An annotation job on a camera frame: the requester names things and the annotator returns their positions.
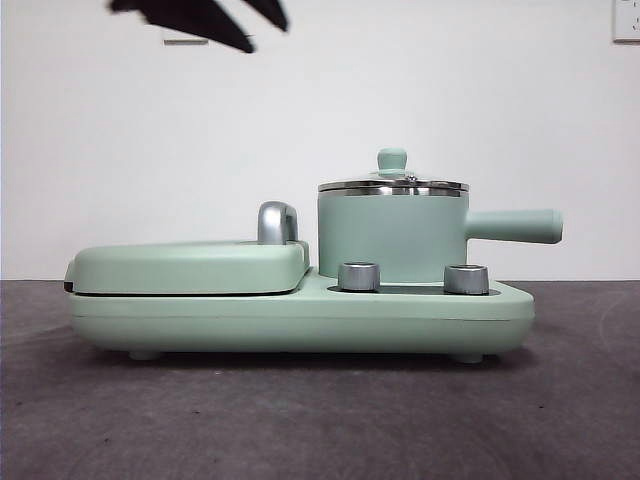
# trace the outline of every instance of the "wall outlet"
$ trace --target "wall outlet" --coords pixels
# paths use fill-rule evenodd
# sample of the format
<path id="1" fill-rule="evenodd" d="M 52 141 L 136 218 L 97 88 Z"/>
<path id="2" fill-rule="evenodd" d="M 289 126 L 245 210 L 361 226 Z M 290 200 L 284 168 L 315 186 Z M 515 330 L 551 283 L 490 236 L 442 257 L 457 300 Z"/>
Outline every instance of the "wall outlet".
<path id="1" fill-rule="evenodd" d="M 640 0 L 613 0 L 613 41 L 640 43 Z"/>

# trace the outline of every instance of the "blurred black object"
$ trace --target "blurred black object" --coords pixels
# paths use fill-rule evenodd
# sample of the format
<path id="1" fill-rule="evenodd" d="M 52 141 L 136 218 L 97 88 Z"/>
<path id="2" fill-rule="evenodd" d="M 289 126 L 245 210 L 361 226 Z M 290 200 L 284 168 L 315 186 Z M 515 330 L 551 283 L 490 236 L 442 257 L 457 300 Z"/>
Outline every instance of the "blurred black object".
<path id="1" fill-rule="evenodd" d="M 287 17 L 278 0 L 244 0 L 283 32 Z M 208 38 L 252 53 L 247 35 L 213 0 L 113 0 L 112 12 L 138 10 L 153 25 Z"/>

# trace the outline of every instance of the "appliance base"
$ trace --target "appliance base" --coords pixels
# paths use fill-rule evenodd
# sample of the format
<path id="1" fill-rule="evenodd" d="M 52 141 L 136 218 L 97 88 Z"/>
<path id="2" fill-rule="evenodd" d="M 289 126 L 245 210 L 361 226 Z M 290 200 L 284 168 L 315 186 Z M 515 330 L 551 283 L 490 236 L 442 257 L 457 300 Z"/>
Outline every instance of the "appliance base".
<path id="1" fill-rule="evenodd" d="M 329 290 L 335 282 L 311 269 L 280 295 L 72 293 L 72 324 L 93 344 L 135 360 L 162 352 L 376 352 L 477 363 L 519 347 L 534 320 L 533 297 L 498 282 L 485 296 Z"/>

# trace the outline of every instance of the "pot handle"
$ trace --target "pot handle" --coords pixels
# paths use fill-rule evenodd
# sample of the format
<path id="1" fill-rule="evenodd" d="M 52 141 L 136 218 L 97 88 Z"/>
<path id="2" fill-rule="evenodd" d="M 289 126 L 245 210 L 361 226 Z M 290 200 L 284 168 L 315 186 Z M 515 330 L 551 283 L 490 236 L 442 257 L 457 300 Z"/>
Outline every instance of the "pot handle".
<path id="1" fill-rule="evenodd" d="M 562 240 L 562 214 L 557 210 L 469 212 L 466 232 L 467 238 L 558 243 Z"/>

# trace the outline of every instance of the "mint green pot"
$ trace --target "mint green pot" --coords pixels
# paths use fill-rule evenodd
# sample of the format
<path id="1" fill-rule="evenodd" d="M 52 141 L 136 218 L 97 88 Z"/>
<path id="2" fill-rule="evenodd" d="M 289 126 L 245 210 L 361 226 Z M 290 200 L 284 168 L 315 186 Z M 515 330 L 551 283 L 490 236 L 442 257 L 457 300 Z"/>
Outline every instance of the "mint green pot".
<path id="1" fill-rule="evenodd" d="M 471 238 L 557 243 L 554 210 L 469 212 L 468 186 L 418 179 L 406 153 L 385 149 L 369 177 L 319 187 L 319 271 L 337 277 L 343 262 L 380 265 L 383 282 L 438 282 L 444 267 L 467 262 Z"/>

